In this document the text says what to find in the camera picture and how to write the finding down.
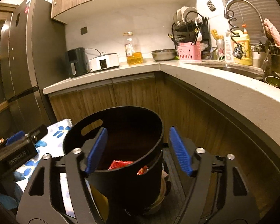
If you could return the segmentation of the red white snack wrapper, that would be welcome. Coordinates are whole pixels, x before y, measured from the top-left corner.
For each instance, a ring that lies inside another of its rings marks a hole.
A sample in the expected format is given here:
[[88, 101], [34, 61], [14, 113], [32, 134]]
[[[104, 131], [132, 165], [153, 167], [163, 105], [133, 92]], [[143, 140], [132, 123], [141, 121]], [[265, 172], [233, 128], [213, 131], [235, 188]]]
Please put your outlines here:
[[[133, 163], [133, 161], [113, 160], [108, 169], [109, 170], [118, 169], [118, 168], [128, 166], [132, 163]], [[148, 166], [144, 166], [137, 172], [137, 175], [143, 175], [148, 170], [149, 170]]]

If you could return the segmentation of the black round trash bin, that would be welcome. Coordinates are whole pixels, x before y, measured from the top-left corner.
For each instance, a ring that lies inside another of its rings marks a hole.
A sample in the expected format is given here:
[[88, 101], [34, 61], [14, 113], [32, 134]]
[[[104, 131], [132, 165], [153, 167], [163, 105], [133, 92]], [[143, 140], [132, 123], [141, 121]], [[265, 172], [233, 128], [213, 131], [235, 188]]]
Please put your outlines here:
[[[85, 117], [68, 131], [63, 142], [65, 154], [75, 148], [84, 151], [84, 143], [95, 138], [101, 127], [107, 129], [108, 140], [88, 181], [108, 198], [114, 211], [142, 215], [160, 194], [163, 122], [156, 112], [144, 107], [107, 108]], [[113, 160], [133, 163], [109, 170]], [[149, 170], [137, 175], [144, 166]]]

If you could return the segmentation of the chrome kitchen faucet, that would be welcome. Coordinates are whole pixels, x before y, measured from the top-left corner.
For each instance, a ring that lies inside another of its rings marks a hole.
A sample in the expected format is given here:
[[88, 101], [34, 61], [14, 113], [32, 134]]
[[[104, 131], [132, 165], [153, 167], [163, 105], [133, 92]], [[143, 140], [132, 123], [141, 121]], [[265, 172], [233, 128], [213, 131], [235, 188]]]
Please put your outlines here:
[[229, 0], [225, 4], [224, 17], [228, 20], [231, 32], [231, 39], [236, 43], [233, 55], [237, 59], [241, 59], [243, 52], [239, 43], [234, 40], [239, 37], [235, 30], [239, 30], [239, 26], [246, 24], [246, 30], [251, 39], [251, 46], [255, 52], [265, 53], [263, 62], [260, 63], [264, 76], [272, 73], [272, 57], [270, 51], [270, 39], [265, 30], [264, 18], [259, 9], [247, 0]]

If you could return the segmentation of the wooden lower cabinets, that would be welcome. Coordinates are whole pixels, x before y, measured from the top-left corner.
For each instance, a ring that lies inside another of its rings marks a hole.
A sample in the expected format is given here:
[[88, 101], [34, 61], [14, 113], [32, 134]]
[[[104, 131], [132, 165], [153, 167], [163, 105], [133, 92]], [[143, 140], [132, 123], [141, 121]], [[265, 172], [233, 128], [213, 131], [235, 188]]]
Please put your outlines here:
[[87, 83], [48, 97], [56, 118], [73, 123], [114, 106], [149, 108], [163, 120], [164, 142], [168, 142], [169, 128], [175, 126], [211, 154], [234, 154], [261, 216], [280, 196], [280, 158], [273, 140], [219, 100], [164, 72]]

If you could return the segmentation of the black air fryer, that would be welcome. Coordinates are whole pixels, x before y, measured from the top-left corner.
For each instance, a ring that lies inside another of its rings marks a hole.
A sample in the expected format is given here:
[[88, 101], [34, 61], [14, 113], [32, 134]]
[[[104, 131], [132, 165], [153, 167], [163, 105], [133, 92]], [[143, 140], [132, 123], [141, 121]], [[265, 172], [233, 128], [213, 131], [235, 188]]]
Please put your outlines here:
[[88, 62], [85, 48], [75, 48], [66, 52], [66, 68], [70, 78], [82, 76], [88, 73]]

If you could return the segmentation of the dark grey refrigerator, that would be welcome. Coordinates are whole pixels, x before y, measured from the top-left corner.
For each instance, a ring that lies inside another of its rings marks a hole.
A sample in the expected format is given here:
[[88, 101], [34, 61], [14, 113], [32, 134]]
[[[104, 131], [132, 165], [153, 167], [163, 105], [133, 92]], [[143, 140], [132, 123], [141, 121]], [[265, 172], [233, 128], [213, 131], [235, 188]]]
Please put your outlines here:
[[24, 0], [6, 20], [0, 39], [5, 97], [24, 132], [57, 119], [43, 89], [68, 77], [64, 24], [50, 17], [51, 3]]

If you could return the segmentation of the white rice cooker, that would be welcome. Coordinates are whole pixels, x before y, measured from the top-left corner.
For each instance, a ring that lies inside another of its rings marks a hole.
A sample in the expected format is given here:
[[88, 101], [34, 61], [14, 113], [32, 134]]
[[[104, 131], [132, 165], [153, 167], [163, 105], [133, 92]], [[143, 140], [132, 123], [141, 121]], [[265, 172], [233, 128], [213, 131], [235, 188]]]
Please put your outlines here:
[[97, 56], [87, 62], [89, 72], [100, 72], [108, 69], [118, 68], [119, 59], [117, 53], [109, 53]]

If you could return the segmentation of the stainless steel bowl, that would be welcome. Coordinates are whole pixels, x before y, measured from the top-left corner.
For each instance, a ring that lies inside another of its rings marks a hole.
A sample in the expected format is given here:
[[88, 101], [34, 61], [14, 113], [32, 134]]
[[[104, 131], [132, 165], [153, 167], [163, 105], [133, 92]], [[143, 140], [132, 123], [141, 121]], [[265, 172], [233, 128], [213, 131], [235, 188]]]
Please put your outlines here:
[[162, 49], [152, 51], [151, 55], [155, 61], [159, 62], [174, 60], [178, 53], [176, 49]]

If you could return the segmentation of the pink utensil basket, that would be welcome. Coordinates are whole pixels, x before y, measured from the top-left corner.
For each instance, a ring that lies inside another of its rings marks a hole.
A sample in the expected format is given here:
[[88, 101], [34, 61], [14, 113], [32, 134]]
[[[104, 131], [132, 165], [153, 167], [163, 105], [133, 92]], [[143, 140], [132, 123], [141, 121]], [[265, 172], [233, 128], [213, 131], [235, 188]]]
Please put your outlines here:
[[178, 46], [178, 56], [180, 60], [201, 60], [200, 42], [180, 43]]

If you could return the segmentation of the cooking oil bottle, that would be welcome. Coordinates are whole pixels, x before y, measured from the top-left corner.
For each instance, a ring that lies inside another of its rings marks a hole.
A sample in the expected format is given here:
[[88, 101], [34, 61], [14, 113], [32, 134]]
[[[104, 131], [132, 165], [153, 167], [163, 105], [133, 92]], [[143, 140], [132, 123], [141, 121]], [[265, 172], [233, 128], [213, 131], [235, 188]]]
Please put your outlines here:
[[137, 36], [132, 31], [123, 34], [124, 47], [128, 65], [137, 65], [143, 63], [143, 55]]

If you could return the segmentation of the stainless steel sink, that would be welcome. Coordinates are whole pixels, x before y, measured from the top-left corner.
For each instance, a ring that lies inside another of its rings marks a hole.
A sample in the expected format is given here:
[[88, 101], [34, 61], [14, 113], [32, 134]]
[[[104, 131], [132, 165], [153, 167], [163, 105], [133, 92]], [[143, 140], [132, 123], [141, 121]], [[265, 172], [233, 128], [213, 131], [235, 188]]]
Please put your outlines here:
[[200, 65], [200, 66], [219, 69], [223, 71], [229, 71], [265, 83], [264, 73], [261, 69], [257, 67], [246, 66], [246, 65], [236, 64], [236, 63], [227, 63], [227, 62], [195, 62], [194, 65]]

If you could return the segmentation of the sink strainer cup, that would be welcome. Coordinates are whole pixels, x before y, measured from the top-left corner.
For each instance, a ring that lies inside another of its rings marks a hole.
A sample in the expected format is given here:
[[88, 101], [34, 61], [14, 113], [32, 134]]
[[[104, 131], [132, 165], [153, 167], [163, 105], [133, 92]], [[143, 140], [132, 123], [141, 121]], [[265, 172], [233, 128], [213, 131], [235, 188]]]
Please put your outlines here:
[[264, 78], [264, 82], [276, 88], [280, 88], [280, 78], [274, 75], [268, 75]]

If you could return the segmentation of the beer can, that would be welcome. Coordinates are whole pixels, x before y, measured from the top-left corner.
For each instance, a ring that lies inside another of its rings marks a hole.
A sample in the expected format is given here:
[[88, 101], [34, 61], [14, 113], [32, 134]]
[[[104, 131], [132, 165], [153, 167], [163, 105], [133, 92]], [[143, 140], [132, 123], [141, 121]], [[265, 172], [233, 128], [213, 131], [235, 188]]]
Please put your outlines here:
[[218, 59], [225, 61], [225, 41], [223, 39], [216, 40]]

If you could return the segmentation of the white slim bottle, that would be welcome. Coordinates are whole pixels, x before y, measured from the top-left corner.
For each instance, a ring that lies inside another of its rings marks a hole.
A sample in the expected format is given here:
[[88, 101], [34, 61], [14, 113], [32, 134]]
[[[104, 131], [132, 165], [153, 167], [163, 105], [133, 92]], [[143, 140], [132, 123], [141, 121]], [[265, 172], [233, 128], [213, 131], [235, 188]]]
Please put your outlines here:
[[225, 61], [226, 62], [235, 62], [235, 57], [233, 56], [233, 41], [231, 40], [230, 31], [227, 30], [224, 35], [225, 40]]

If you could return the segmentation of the black dish rack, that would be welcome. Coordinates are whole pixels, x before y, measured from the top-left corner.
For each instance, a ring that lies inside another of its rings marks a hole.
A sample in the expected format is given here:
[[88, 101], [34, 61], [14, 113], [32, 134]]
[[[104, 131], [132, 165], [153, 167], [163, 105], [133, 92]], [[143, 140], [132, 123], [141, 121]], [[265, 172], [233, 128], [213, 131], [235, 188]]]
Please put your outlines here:
[[201, 43], [201, 51], [210, 51], [209, 18], [201, 15], [195, 7], [183, 6], [174, 13], [171, 32], [178, 44], [194, 43], [197, 31], [202, 36], [201, 39], [197, 38], [197, 42]]

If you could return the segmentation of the yellow detergent bottle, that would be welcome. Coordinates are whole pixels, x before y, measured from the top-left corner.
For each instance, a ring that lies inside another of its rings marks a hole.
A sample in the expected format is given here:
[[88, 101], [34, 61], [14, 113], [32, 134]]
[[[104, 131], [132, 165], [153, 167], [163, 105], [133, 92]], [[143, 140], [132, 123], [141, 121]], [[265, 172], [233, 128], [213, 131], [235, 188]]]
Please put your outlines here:
[[241, 59], [235, 58], [235, 62], [242, 65], [252, 65], [252, 52], [250, 45], [250, 37], [246, 30], [246, 24], [242, 24], [242, 30], [235, 30], [240, 36], [235, 37], [234, 40], [242, 46], [243, 55]]

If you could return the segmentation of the pink rubber glove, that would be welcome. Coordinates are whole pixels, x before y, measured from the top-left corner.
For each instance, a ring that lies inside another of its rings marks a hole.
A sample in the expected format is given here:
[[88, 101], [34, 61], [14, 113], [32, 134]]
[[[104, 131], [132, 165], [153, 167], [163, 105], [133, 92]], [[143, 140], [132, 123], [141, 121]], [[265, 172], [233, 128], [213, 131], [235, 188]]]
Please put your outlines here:
[[277, 28], [267, 18], [264, 19], [264, 26], [269, 38], [272, 38], [275, 46], [280, 49], [280, 33]]

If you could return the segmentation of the hanging slotted spatula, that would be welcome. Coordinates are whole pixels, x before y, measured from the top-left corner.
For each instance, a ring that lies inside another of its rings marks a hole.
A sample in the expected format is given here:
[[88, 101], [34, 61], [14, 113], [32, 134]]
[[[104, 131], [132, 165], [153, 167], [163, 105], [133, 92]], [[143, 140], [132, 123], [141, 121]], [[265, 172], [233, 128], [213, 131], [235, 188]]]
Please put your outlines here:
[[210, 9], [211, 12], [214, 12], [216, 10], [216, 7], [214, 6], [214, 4], [211, 2], [211, 0], [207, 1], [207, 6]]

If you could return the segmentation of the wall power socket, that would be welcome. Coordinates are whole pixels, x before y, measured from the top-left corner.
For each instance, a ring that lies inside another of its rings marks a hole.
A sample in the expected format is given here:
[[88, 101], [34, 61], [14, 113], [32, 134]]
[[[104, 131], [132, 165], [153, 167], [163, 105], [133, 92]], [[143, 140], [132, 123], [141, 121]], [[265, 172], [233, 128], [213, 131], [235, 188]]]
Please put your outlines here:
[[87, 33], [88, 33], [87, 26], [86, 26], [86, 27], [82, 27], [82, 28], [80, 29], [80, 32], [81, 32], [81, 35], [87, 34]]

